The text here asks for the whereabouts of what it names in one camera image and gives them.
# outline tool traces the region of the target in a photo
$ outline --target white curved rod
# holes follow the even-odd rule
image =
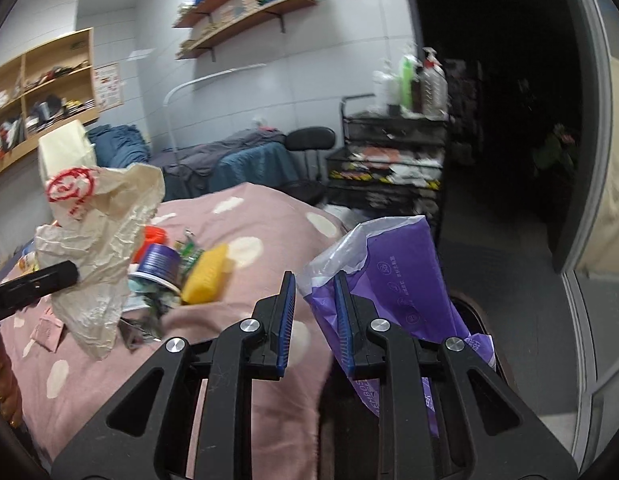
[[[185,181],[182,179],[182,174],[180,172],[180,159],[178,158],[178,149],[176,147],[176,139],[174,138],[174,133],[172,132],[172,123],[169,120],[169,101],[170,99],[173,97],[173,95],[179,91],[182,88],[185,88],[186,86],[189,85],[194,85],[196,83],[200,83],[201,81],[206,81],[208,79],[214,79],[216,77],[222,76],[222,75],[227,75],[227,74],[231,74],[234,72],[242,72],[243,70],[252,70],[254,68],[262,68],[266,66],[265,63],[258,63],[258,64],[254,64],[254,65],[248,65],[248,66],[242,66],[239,68],[230,68],[229,70],[224,70],[223,72],[217,72],[215,74],[210,74],[210,75],[206,75],[203,77],[199,77],[198,79],[193,79],[191,81],[187,81],[187,83],[183,83],[182,85],[177,86],[174,89],[171,89],[169,92],[167,92],[167,95],[164,97],[164,101],[163,101],[163,111],[164,111],[164,118],[167,124],[167,133],[169,134],[169,142],[172,145],[172,152],[174,153],[174,158],[176,159],[176,165],[178,166],[178,178],[180,179],[180,182],[182,183],[182,186],[185,190],[185,193],[187,196],[190,195],[189,190],[185,184]]]

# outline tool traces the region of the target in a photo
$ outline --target bed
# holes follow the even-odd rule
[[[163,203],[155,221],[166,229],[170,240],[189,228],[203,248],[221,242],[230,245],[235,270],[222,299],[180,307],[163,317],[167,336],[184,336],[190,342],[215,337],[248,317],[257,300],[278,293],[285,270],[299,272],[345,232],[335,217],[253,184]],[[19,271],[14,268],[8,279],[17,276]],[[58,350],[49,352],[30,339],[48,305],[43,299],[4,320],[0,330],[22,391],[24,420],[42,454],[52,461],[159,344],[132,353],[118,341],[106,359],[95,361],[66,333]],[[332,362],[310,308],[296,298],[286,375],[280,382],[254,382],[255,479],[315,477],[318,404]],[[199,403],[193,442],[201,409]],[[192,466],[190,460],[190,478]]]
[[[158,153],[149,163],[163,171],[166,202],[202,196],[243,182],[281,187],[298,180],[294,159],[284,142],[285,135],[278,130],[244,130],[224,140],[180,148],[180,166],[172,150]]]

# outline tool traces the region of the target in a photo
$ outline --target wooden bookcase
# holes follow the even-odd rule
[[[64,76],[26,89],[28,82],[36,81],[41,75],[56,66],[78,66],[81,68]],[[20,81],[20,91],[14,95],[14,88]],[[94,35],[93,29],[78,30],[47,43],[43,43],[0,67],[0,89],[9,92],[12,99],[0,108],[0,125],[7,119],[30,114],[35,103],[44,101],[53,94],[61,99],[86,102],[94,96]],[[79,120],[91,123],[99,117],[97,107],[63,118],[50,124],[42,131],[27,132],[26,140],[15,146],[0,159],[0,173],[38,148],[38,140],[53,130]]]

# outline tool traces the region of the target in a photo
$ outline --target metal screw head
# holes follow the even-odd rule
[[[387,330],[391,327],[391,324],[387,319],[375,319],[370,323],[370,325],[374,332],[387,332]]]
[[[167,351],[172,354],[177,354],[183,348],[185,348],[185,340],[180,339],[179,337],[173,337],[169,341],[167,341],[166,345]]]
[[[450,337],[445,341],[445,346],[452,352],[460,352],[465,348],[465,342],[460,337]]]
[[[257,319],[245,319],[240,324],[240,330],[243,332],[256,332],[260,328],[260,323]]]

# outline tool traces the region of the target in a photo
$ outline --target red logo on bag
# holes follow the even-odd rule
[[[96,171],[87,168],[72,168],[59,173],[47,185],[45,194],[49,202],[76,200],[68,214],[74,216],[87,197],[94,194]]]

